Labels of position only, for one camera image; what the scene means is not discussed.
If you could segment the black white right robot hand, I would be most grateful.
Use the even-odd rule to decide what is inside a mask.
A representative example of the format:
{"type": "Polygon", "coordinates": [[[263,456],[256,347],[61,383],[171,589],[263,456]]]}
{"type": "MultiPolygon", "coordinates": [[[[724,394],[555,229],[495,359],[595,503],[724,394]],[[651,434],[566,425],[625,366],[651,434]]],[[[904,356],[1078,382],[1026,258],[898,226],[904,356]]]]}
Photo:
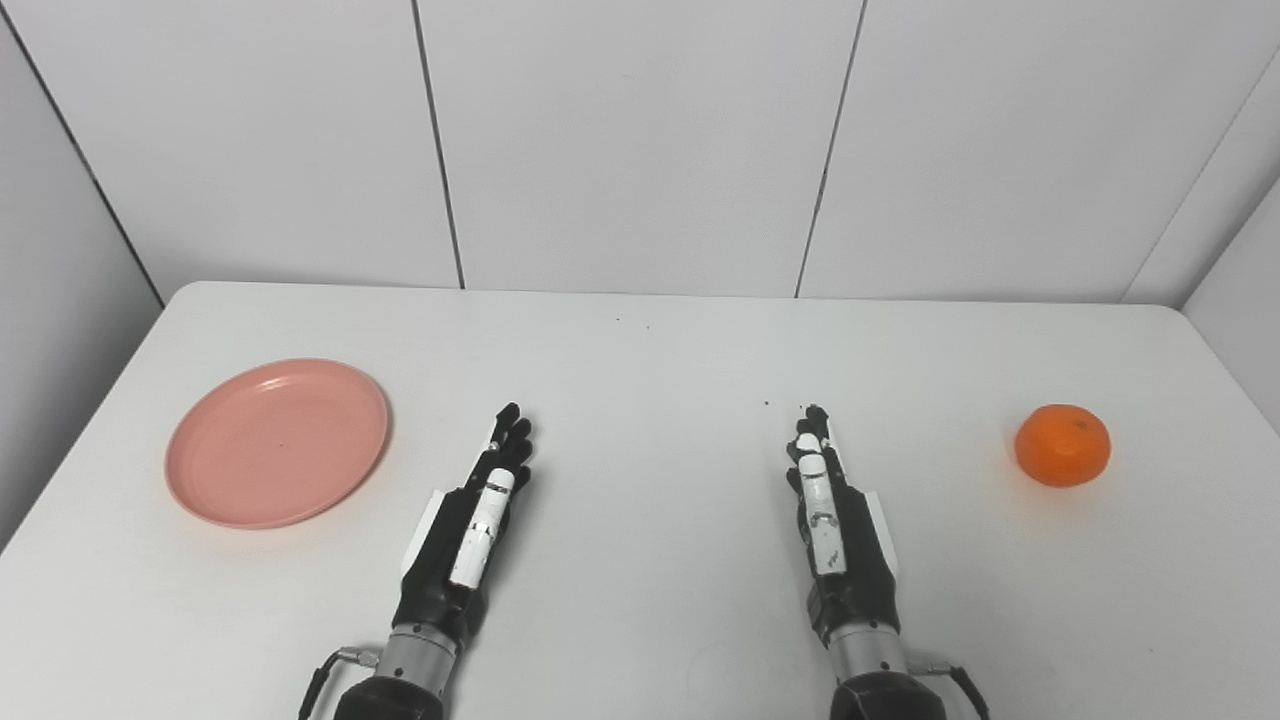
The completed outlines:
{"type": "Polygon", "coordinates": [[[813,587],[810,624],[828,646],[842,626],[901,630],[896,579],[876,529],[870,496],[852,486],[829,430],[829,414],[812,404],[787,442],[786,482],[813,587]]]}

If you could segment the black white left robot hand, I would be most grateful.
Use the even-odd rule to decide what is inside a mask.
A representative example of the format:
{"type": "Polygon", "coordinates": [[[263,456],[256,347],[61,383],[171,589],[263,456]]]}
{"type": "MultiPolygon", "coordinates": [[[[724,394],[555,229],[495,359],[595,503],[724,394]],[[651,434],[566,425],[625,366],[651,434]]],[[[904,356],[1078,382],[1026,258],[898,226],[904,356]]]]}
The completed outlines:
{"type": "Polygon", "coordinates": [[[507,404],[465,483],[431,497],[417,552],[399,583],[393,626],[430,626],[458,647],[479,633],[486,570],[531,479],[531,433],[520,406],[507,404]]]}

